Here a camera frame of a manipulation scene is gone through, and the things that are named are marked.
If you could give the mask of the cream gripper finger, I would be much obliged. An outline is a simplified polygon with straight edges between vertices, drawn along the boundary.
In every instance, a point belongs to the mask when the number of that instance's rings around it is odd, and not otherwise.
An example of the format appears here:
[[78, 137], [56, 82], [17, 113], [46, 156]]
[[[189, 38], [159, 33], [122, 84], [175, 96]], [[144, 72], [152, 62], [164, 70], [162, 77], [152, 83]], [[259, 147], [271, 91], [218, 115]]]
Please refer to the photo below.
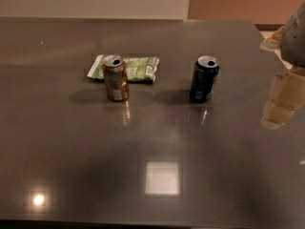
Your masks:
[[270, 36], [268, 36], [261, 42], [260, 48], [268, 52], [274, 52], [276, 50], [279, 50], [283, 31], [283, 27], [274, 31]]
[[260, 123], [267, 130], [276, 130], [304, 103], [305, 69], [292, 67], [285, 73], [278, 73], [272, 82]]

